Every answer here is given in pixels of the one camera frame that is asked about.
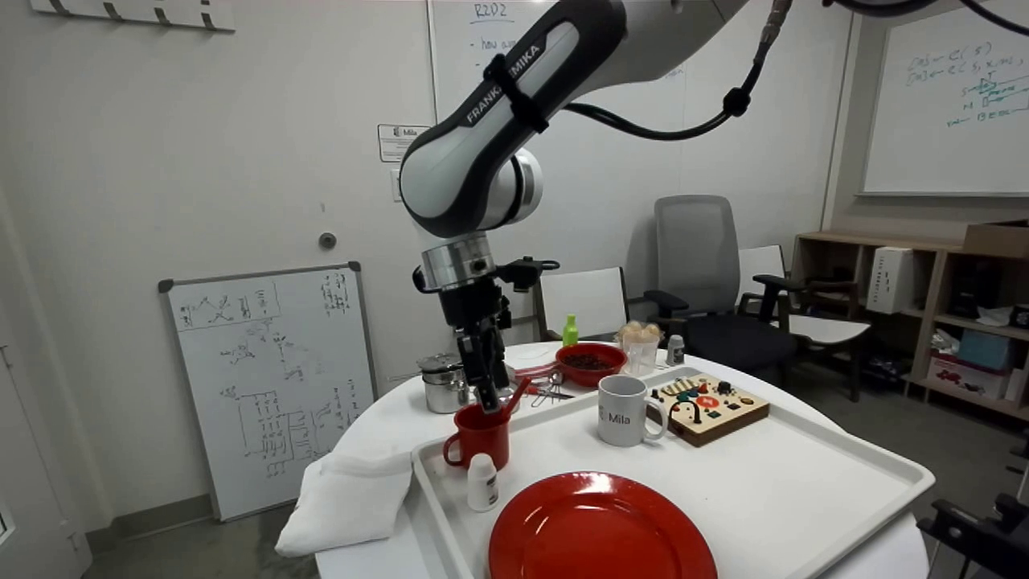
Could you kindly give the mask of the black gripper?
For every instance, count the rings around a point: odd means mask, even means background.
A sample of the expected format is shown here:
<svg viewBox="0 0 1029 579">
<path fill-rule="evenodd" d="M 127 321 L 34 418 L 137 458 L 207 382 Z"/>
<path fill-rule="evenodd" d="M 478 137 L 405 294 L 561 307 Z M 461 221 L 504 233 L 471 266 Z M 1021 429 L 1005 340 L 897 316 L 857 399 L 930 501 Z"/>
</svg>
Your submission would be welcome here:
<svg viewBox="0 0 1029 579">
<path fill-rule="evenodd" d="M 501 406 L 508 390 L 501 331 L 511 326 L 511 310 L 501 285 L 529 294 L 548 271 L 558 271 L 558 261 L 522 258 L 449 285 L 433 282 L 424 266 L 413 271 L 414 291 L 440 300 L 444 318 L 456 331 L 468 382 L 485 413 Z"/>
</svg>

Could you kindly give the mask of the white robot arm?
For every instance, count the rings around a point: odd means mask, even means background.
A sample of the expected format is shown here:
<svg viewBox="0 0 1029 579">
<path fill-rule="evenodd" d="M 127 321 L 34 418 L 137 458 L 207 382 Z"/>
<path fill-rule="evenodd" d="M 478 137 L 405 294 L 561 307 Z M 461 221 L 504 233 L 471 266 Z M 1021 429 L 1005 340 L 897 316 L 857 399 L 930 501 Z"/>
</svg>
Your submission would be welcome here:
<svg viewBox="0 0 1029 579">
<path fill-rule="evenodd" d="M 747 0 L 558 0 L 485 65 L 478 86 L 405 152 L 399 197 L 424 234 L 414 281 L 421 294 L 440 296 L 468 382 L 485 413 L 501 406 L 508 385 L 501 345 L 508 318 L 494 281 L 519 281 L 515 264 L 493 264 L 488 233 L 530 214 L 539 197 L 524 140 L 548 132 L 561 110 L 655 140 L 705 136 L 739 115 L 791 0 L 771 0 L 747 80 L 705 125 L 655 132 L 598 107 L 579 107 L 579 95 L 669 74 L 742 5 Z"/>
</svg>

